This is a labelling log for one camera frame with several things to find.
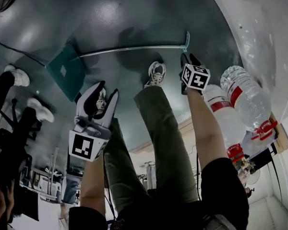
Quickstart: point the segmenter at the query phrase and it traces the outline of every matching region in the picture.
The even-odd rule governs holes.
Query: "green dustpan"
[[[73,102],[83,86],[85,70],[71,45],[66,45],[46,69],[67,98]]]

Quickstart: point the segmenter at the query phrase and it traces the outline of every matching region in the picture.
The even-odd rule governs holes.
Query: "green pants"
[[[163,90],[157,86],[145,88],[134,100],[155,149],[156,196],[172,203],[198,200],[189,156]],[[105,167],[114,205],[120,213],[134,202],[145,201],[149,195],[135,173],[117,119],[113,120],[112,128],[113,134],[104,150]]]

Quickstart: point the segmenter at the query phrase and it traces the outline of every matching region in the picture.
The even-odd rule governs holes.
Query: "black pants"
[[[14,81],[15,78],[10,72],[5,72],[0,76],[0,110]],[[0,153],[0,187],[2,190],[5,189],[5,186],[9,186],[12,179],[17,179],[19,166],[26,156],[24,146],[35,121],[35,110],[27,107],[11,134],[8,148]]]

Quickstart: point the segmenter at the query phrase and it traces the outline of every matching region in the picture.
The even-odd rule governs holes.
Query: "white cube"
[[[210,71],[204,67],[186,63],[181,79],[189,88],[204,91],[210,79]]]

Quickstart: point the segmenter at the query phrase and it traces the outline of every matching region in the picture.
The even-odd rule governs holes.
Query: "person in black pants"
[[[0,110],[12,86],[26,87],[29,84],[29,76],[23,70],[8,65],[0,76]],[[42,106],[37,99],[31,98],[27,102],[27,107],[22,114],[21,120],[11,134],[8,147],[0,153],[0,219],[3,218],[2,215],[5,216],[5,219],[0,220],[0,222],[3,222],[3,227],[5,225],[5,228],[14,204],[13,194],[16,194],[19,188],[19,178],[17,176],[19,175],[18,169],[26,156],[24,146],[36,119],[54,122],[54,116],[51,111]]]

